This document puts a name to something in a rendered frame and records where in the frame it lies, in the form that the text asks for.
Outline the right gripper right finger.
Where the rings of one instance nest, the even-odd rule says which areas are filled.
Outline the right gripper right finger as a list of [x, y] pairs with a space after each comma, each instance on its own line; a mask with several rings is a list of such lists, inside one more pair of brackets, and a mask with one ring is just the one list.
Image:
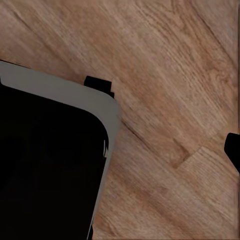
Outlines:
[[224, 151], [240, 173], [240, 135], [229, 133], [225, 141]]

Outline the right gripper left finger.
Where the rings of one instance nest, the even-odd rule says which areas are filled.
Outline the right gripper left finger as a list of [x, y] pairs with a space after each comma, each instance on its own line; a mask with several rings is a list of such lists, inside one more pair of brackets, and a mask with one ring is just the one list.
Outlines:
[[0, 193], [26, 152], [21, 133], [0, 138]]

